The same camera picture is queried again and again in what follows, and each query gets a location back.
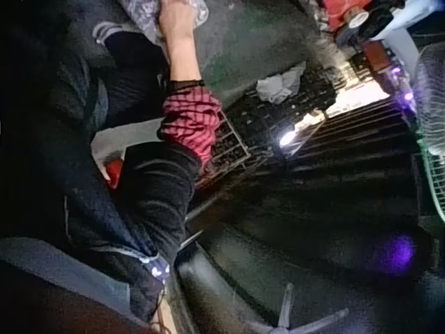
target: white cloth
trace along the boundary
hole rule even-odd
[[[259,99],[280,104],[287,97],[297,95],[300,90],[300,78],[305,70],[306,62],[303,61],[283,74],[258,80],[257,93]]]
[[[162,34],[158,25],[160,0],[119,0],[119,2],[150,42],[161,45]],[[209,9],[204,0],[188,0],[188,2],[198,9],[195,20],[196,28],[207,21]]]

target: red object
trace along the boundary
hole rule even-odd
[[[116,189],[119,184],[120,173],[122,172],[122,167],[124,162],[122,159],[113,160],[111,163],[106,165],[106,172],[110,177],[110,180],[107,180],[108,185],[112,189]]]
[[[162,138],[194,151],[205,166],[211,159],[211,146],[216,142],[221,103],[207,88],[196,86],[174,92],[163,108]]]
[[[363,8],[372,0],[324,0],[329,26],[332,31],[345,24],[344,15],[354,7]]]

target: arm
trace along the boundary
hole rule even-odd
[[[172,79],[159,130],[164,142],[128,149],[118,188],[125,211],[135,223],[132,230],[138,243],[152,240],[169,263],[184,240],[184,220],[195,179],[211,158],[221,110],[220,102],[200,81],[193,40],[194,12],[180,0],[163,1],[160,20]]]

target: bright light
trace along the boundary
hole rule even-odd
[[[412,92],[405,94],[405,101],[412,101],[414,99],[414,94]]]
[[[285,133],[280,139],[280,146],[283,147],[289,145],[290,143],[292,143],[296,136],[297,133],[295,131],[289,131]]]

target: black sleeve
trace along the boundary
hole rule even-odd
[[[171,264],[184,240],[184,221],[200,166],[192,151],[176,143],[140,144],[125,156],[118,198],[134,224],[129,228],[136,231],[136,238],[147,233]]]

